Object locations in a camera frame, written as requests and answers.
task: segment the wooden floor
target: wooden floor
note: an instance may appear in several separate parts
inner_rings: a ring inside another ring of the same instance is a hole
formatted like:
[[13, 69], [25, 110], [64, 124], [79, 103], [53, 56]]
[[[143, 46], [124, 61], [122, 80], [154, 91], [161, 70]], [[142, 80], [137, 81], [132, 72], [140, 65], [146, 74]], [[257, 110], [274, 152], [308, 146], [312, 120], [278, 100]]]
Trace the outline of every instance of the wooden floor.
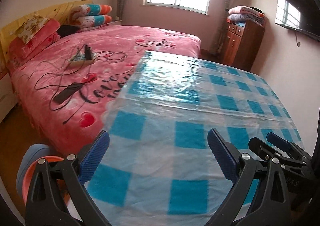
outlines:
[[16, 190], [16, 177], [23, 155], [31, 145], [37, 143], [50, 144], [31, 127], [21, 107], [13, 108], [0, 124], [0, 176], [23, 217], [25, 205]]

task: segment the black cloth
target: black cloth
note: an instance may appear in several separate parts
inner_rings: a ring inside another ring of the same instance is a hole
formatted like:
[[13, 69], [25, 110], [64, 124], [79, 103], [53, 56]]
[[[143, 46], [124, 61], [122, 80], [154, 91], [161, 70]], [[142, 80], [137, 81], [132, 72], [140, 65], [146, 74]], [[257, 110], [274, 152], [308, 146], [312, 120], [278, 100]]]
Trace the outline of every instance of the black cloth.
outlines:
[[60, 35], [60, 37], [65, 37], [71, 34], [76, 33], [78, 30], [80, 30], [79, 27], [73, 26], [73, 25], [62, 25], [60, 26], [60, 28], [57, 30], [58, 35]]

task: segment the red heart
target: red heart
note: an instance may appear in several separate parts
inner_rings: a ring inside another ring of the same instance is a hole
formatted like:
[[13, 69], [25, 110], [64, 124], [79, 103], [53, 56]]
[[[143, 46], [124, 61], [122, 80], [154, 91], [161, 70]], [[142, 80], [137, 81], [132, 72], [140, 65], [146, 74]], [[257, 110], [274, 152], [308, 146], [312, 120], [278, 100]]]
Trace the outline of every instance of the red heart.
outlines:
[[91, 126], [96, 120], [94, 119], [94, 116], [89, 112], [83, 112], [81, 114], [80, 119], [80, 127], [86, 128]]
[[98, 78], [96, 73], [89, 72], [87, 76], [82, 79], [81, 83], [91, 83], [97, 79]]

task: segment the folded blanket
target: folded blanket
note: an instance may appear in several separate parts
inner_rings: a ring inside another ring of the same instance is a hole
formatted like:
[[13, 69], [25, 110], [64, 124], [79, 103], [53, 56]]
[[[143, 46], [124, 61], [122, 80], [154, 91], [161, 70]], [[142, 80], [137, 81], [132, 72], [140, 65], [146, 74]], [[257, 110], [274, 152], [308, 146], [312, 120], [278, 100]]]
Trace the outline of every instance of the folded blanket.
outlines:
[[253, 14], [259, 17], [264, 17], [263, 13], [260, 13], [251, 7], [237, 6], [229, 10], [229, 14]]
[[68, 16], [68, 23], [73, 25], [73, 22], [81, 16], [92, 16], [92, 15], [105, 15], [112, 11], [111, 6], [96, 5], [96, 4], [85, 4], [75, 6], [70, 10]]
[[259, 17], [253, 14], [231, 14], [228, 16], [228, 19], [233, 22], [244, 22], [244, 21], [250, 20], [262, 27], [264, 27], [265, 25], [264, 17]]
[[81, 16], [75, 19], [71, 25], [79, 28], [88, 28], [103, 25], [112, 21], [110, 15], [94, 15], [94, 16]]

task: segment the metal screw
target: metal screw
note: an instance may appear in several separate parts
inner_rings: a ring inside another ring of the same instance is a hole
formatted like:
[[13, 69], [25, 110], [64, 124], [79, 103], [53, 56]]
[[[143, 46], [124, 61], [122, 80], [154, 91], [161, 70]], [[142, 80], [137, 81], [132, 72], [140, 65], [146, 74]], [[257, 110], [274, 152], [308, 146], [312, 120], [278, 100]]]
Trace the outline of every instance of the metal screw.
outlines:
[[45, 159], [44, 158], [41, 158], [41, 159], [38, 160], [38, 164], [39, 165], [42, 165], [44, 163], [45, 163]]
[[249, 159], [250, 159], [250, 155], [247, 154], [247, 153], [243, 153], [241, 156], [242, 156], [242, 158], [245, 159], [245, 160], [249, 160]]
[[74, 154], [70, 154], [70, 155], [67, 156], [67, 159], [69, 161], [74, 160], [75, 158], [76, 158], [76, 156]]
[[276, 157], [274, 157], [274, 158], [272, 159], [272, 161], [273, 161], [275, 164], [280, 163], [279, 159], [278, 159], [278, 158], [276, 158]]

